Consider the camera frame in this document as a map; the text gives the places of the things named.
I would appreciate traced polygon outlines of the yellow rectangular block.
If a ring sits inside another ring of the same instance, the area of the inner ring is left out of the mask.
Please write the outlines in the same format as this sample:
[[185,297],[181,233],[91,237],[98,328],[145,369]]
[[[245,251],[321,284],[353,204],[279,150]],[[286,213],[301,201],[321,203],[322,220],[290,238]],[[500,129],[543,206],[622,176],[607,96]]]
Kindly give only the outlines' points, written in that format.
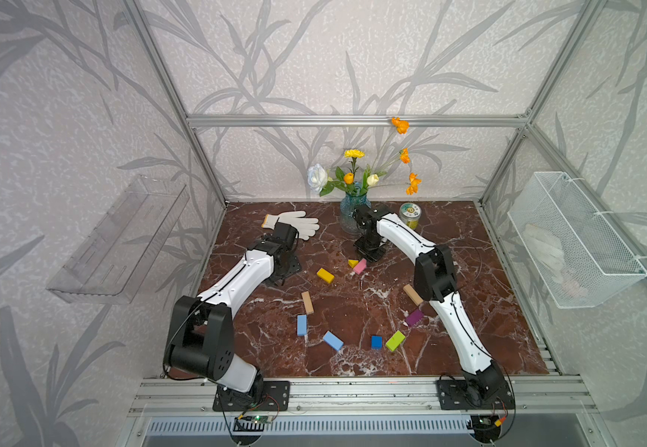
[[325,281],[327,284],[332,284],[334,281],[334,274],[332,274],[331,272],[329,272],[324,268],[320,268],[317,271],[317,276],[323,281]]

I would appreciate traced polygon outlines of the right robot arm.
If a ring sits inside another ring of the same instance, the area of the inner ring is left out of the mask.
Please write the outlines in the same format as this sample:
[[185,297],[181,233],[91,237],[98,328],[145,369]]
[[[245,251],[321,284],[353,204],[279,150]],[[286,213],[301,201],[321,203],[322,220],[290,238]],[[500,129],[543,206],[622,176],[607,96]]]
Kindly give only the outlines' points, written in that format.
[[472,409],[513,410],[513,386],[483,346],[465,312],[450,248],[426,240],[386,207],[360,205],[353,218],[361,231],[354,245],[364,259],[377,262],[392,243],[414,264],[413,289],[444,324],[459,356],[462,380],[443,380]]

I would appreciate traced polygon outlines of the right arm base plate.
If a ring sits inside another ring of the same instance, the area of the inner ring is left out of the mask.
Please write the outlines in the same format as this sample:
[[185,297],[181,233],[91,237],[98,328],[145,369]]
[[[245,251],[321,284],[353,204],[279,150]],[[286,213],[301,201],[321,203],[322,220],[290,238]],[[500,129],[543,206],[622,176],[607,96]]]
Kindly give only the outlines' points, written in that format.
[[516,409],[513,389],[506,378],[494,385],[442,376],[435,384],[442,410],[507,413]]

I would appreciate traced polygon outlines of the pink rectangular block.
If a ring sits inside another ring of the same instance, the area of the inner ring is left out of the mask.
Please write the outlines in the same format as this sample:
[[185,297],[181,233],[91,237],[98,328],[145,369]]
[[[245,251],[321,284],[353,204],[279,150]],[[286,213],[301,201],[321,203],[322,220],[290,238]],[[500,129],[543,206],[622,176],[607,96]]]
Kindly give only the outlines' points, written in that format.
[[360,262],[358,262],[358,264],[356,264],[356,266],[354,266],[353,271],[354,271],[355,274],[361,275],[362,272],[364,272],[364,270],[366,270],[366,268],[367,268],[367,260],[362,259],[362,260],[360,260]]

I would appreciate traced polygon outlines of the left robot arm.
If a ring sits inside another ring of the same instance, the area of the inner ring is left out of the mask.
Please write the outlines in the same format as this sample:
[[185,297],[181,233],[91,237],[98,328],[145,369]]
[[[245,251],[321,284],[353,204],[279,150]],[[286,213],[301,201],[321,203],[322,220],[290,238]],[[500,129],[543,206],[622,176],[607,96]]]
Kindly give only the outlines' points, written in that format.
[[233,392],[257,396],[263,377],[235,353],[233,320],[263,282],[283,283],[301,270],[295,255],[298,231],[277,223],[208,290],[183,296],[172,309],[162,367],[206,378]]

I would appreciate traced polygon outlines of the natural wood block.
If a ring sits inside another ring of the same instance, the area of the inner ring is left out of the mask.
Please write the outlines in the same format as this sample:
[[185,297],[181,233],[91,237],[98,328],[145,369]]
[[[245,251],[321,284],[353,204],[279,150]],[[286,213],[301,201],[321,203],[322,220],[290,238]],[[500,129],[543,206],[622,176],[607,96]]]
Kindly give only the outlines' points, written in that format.
[[412,285],[406,284],[403,287],[403,291],[410,298],[410,300],[415,304],[416,307],[420,307],[424,303],[424,300],[422,299],[422,297],[418,294],[418,292],[414,289],[414,287]]
[[311,296],[309,292],[302,292],[301,294],[304,307],[305,307],[305,312],[307,315],[311,315],[314,313],[314,307],[312,304]]

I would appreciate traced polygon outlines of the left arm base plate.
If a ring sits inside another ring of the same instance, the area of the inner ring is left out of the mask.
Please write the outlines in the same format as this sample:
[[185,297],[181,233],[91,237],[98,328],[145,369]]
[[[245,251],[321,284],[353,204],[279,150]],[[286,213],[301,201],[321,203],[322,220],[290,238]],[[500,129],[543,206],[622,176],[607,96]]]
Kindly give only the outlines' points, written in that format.
[[218,386],[213,410],[215,412],[286,411],[290,396],[290,381],[258,380],[248,392]]

